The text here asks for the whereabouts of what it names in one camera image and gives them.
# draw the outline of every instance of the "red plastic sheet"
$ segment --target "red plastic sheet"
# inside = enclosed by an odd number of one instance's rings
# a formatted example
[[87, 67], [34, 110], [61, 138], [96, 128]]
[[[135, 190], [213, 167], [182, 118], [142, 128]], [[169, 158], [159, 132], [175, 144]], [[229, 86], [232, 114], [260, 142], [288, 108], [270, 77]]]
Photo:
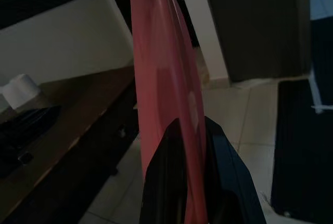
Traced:
[[179, 118], [187, 164], [185, 223], [207, 224], [203, 174], [206, 131], [200, 81], [176, 0], [131, 0], [142, 166], [168, 125]]

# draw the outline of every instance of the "tiled floor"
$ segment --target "tiled floor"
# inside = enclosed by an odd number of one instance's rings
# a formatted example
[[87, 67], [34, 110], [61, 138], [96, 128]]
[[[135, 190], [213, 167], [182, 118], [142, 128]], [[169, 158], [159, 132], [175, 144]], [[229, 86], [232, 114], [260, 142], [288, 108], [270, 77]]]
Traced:
[[310, 0], [311, 20], [333, 16], [333, 0]]
[[[271, 209], [277, 83], [247, 89], [227, 88], [202, 92], [205, 115], [224, 129], [251, 172], [268, 224], [304, 222], [278, 216]], [[80, 224], [138, 223], [143, 190], [137, 138], [118, 169], [119, 174], [105, 183]]]

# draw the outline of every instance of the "black plastic object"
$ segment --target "black plastic object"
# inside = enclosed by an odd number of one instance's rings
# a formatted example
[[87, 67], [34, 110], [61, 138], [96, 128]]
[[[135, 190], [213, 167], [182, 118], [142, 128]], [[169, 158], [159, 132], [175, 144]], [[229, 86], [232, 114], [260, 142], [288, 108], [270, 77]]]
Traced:
[[[210, 224], [265, 224], [251, 175], [221, 127], [206, 117], [205, 195]], [[184, 223], [186, 162], [175, 120], [147, 169], [140, 223]]]
[[59, 113], [60, 106], [34, 109], [0, 124], [0, 178], [33, 159], [25, 148], [53, 126]]

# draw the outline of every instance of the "toilet paper roll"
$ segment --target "toilet paper roll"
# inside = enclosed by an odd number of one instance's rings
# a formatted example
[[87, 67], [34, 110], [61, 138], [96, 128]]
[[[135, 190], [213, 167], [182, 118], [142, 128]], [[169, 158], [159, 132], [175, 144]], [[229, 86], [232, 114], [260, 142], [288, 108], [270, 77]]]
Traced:
[[21, 74], [9, 81], [0, 92], [8, 104], [17, 109], [41, 93], [40, 88], [26, 74]]

